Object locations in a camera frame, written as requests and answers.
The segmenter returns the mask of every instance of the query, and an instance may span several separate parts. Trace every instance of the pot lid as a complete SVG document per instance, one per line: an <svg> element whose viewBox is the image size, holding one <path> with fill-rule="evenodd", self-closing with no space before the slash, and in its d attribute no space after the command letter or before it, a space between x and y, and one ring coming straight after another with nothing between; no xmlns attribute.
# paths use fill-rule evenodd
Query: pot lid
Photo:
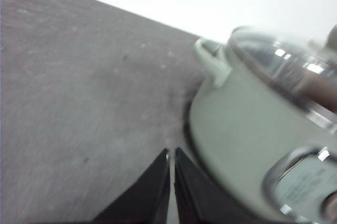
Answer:
<svg viewBox="0 0 337 224"><path fill-rule="evenodd" d="M337 25L322 47L254 27L235 29L228 46L268 85L337 123Z"/></svg>

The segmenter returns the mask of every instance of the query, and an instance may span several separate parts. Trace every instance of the label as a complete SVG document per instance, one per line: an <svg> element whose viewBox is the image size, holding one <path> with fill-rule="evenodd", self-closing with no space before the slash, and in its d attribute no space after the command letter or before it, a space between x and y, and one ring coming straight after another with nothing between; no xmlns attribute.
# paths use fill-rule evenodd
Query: label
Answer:
<svg viewBox="0 0 337 224"><path fill-rule="evenodd" d="M275 196L285 206L283 209L292 209L309 221L328 223L322 216L322 204L335 191L337 164L329 158L322 161L317 156L308 156L277 183Z"/></svg>

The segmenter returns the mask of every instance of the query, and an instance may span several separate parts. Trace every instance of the pot handle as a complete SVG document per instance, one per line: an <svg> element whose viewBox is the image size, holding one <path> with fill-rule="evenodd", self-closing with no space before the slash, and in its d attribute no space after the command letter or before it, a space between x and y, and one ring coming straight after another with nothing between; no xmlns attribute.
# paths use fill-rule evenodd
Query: pot handle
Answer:
<svg viewBox="0 0 337 224"><path fill-rule="evenodd" d="M194 44L194 52L197 60L213 76L214 87L221 87L232 70L223 46L214 41L199 38Z"/></svg>

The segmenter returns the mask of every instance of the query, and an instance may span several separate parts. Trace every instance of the cooking pot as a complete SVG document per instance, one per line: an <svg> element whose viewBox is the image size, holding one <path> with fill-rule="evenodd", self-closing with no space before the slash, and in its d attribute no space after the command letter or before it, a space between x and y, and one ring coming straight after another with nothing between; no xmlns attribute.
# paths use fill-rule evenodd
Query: cooking pot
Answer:
<svg viewBox="0 0 337 224"><path fill-rule="evenodd" d="M193 142L217 182L274 221L337 220L337 26L325 46L254 27L200 38Z"/></svg>

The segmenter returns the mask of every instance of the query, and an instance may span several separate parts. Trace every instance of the concrete surface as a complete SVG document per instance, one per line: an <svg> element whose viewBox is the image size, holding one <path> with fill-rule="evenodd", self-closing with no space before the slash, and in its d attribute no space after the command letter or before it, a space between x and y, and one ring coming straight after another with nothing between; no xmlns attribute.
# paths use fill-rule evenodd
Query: concrete surface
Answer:
<svg viewBox="0 0 337 224"><path fill-rule="evenodd" d="M1 223L90 220L164 147L190 154L197 37L95 0L1 4Z"/></svg>

